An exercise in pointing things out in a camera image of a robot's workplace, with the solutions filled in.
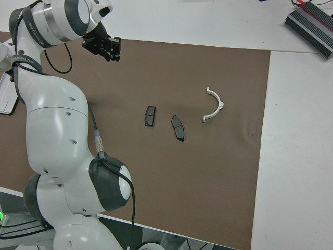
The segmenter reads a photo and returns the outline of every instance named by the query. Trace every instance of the white c-shaped part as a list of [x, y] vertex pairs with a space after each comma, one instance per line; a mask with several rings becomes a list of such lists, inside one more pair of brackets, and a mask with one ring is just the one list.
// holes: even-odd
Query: white c-shaped part
[[210, 119], [210, 118], [216, 116], [216, 114], [217, 114], [217, 113], [223, 108], [223, 106], [224, 106], [224, 103], [221, 101], [220, 97], [219, 97], [214, 91], [211, 91], [211, 90], [209, 89], [209, 87], [207, 87], [207, 94], [210, 94], [210, 95], [214, 96], [214, 97], [217, 99], [217, 101], [219, 102], [219, 106], [218, 106], [217, 109], [216, 109], [213, 113], [211, 113], [210, 115], [203, 116], [203, 122], [205, 122], [206, 119]]

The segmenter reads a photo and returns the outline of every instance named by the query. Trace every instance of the brown cardboard sheet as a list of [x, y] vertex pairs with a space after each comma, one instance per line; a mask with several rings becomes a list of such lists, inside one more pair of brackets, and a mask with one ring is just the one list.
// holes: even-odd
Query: brown cardboard sheet
[[[5, 41], [8, 33], [0, 33]], [[269, 51], [124, 40], [120, 62], [69, 43], [65, 75], [86, 94], [106, 152], [130, 169], [136, 222], [237, 249], [250, 249]], [[60, 70], [63, 46], [49, 49]], [[60, 76], [42, 57], [45, 72]], [[209, 88], [224, 108], [217, 108]], [[156, 106], [154, 127], [144, 125]], [[185, 141], [176, 139], [177, 115]], [[0, 186], [23, 191], [33, 173], [25, 148], [25, 107], [0, 116]], [[90, 121], [88, 142], [95, 154]], [[131, 219], [131, 202], [106, 214]]]

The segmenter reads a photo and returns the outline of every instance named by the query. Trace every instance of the brown mat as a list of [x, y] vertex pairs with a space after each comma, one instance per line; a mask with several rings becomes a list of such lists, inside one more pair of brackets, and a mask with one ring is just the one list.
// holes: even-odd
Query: brown mat
[[[0, 41], [7, 37], [0, 33]], [[65, 77], [86, 94], [106, 152], [130, 169], [136, 222], [250, 249], [269, 51], [124, 40], [121, 61], [107, 63], [81, 41], [69, 47], [74, 67]], [[63, 46], [49, 56], [67, 69]], [[208, 86], [225, 106], [202, 123], [217, 108]], [[157, 106], [154, 127], [144, 126], [147, 106]], [[184, 142], [175, 137], [173, 115], [184, 125]], [[21, 103], [0, 116], [0, 186], [17, 191], [33, 173], [25, 117]], [[95, 154], [92, 126], [88, 141]], [[131, 202], [107, 214], [130, 220]]]

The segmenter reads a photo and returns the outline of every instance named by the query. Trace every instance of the white robotic arm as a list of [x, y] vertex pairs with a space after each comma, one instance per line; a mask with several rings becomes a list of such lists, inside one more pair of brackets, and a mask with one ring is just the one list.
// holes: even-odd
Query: white robotic arm
[[111, 11], [106, 0], [37, 1], [11, 15], [15, 49], [0, 46], [0, 70], [12, 74], [27, 107], [28, 160], [37, 174], [25, 187], [25, 203], [45, 229], [55, 229], [54, 250], [121, 249], [96, 214], [126, 204], [130, 173], [104, 152], [92, 156], [85, 95], [40, 65], [43, 50], [80, 37], [93, 54], [118, 61], [121, 40], [112, 39], [100, 22]]

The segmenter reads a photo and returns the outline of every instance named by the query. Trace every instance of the white curved object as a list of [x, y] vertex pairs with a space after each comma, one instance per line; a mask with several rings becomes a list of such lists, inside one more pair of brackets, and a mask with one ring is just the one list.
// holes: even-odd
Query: white curved object
[[210, 119], [210, 118], [216, 116], [216, 114], [217, 114], [217, 113], [223, 108], [223, 106], [224, 106], [224, 103], [221, 101], [220, 97], [219, 97], [214, 91], [211, 91], [211, 90], [209, 89], [209, 87], [207, 87], [207, 94], [210, 94], [210, 95], [214, 96], [214, 97], [217, 99], [217, 101], [219, 102], [219, 106], [218, 106], [217, 109], [216, 109], [213, 113], [211, 113], [210, 115], [203, 116], [203, 122], [205, 122], [206, 119]]

